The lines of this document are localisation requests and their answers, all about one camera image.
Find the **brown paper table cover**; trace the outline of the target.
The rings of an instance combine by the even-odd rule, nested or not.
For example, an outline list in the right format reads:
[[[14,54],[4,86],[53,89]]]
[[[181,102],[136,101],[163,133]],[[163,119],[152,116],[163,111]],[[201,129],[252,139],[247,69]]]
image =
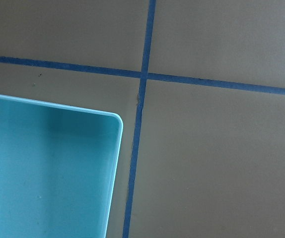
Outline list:
[[[285,0],[0,0],[0,94],[121,117],[107,237],[285,238]]]

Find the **turquoise plastic bin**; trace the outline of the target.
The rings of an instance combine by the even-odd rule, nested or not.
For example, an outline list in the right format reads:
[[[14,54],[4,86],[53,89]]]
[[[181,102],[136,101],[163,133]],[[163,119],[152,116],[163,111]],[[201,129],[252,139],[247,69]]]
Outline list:
[[[0,238],[106,236],[118,114],[0,95]]]

